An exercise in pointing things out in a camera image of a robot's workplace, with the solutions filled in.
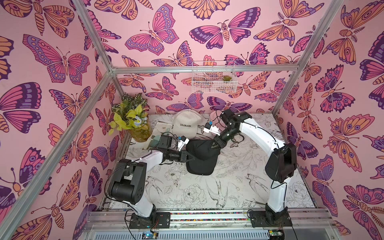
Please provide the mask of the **black cap with white patch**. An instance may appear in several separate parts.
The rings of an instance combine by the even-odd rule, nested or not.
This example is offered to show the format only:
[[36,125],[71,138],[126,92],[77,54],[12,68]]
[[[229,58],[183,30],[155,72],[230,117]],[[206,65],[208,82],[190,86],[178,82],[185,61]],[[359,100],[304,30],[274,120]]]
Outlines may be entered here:
[[214,140],[191,140],[186,151],[194,157],[186,163],[187,171],[193,175],[209,176],[215,170],[221,148]]

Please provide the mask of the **white Colorado cap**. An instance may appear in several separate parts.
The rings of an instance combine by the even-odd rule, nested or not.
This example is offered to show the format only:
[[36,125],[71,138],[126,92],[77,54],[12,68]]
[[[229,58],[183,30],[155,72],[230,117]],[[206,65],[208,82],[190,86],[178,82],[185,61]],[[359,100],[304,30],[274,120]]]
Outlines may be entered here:
[[193,139],[198,132],[198,126],[202,124],[204,118],[201,114],[193,110],[182,110],[173,117],[172,133],[176,136],[185,136]]

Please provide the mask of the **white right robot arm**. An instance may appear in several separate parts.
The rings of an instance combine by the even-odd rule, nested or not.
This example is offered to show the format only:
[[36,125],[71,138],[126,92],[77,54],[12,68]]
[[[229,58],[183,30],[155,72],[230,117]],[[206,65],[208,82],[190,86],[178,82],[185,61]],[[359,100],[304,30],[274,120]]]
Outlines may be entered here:
[[271,185],[266,212],[271,216],[284,213],[288,186],[297,169],[295,145],[286,144],[273,136],[246,112],[234,113],[225,110],[217,119],[225,126],[223,130],[214,125],[214,121],[206,123],[204,128],[204,132],[215,135],[211,149],[223,149],[238,134],[253,140],[268,157],[265,172],[271,180]]

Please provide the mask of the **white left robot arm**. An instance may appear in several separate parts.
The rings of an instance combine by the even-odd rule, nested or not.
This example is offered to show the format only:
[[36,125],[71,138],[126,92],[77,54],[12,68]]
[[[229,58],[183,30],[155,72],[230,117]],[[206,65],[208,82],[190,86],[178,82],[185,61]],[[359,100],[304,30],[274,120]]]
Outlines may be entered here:
[[194,160],[186,150],[190,142],[185,136],[174,139],[161,135],[157,145],[145,156],[136,160],[121,159],[105,186],[105,196],[128,205],[138,217],[151,218],[156,207],[144,196],[147,172],[165,161],[187,163]]

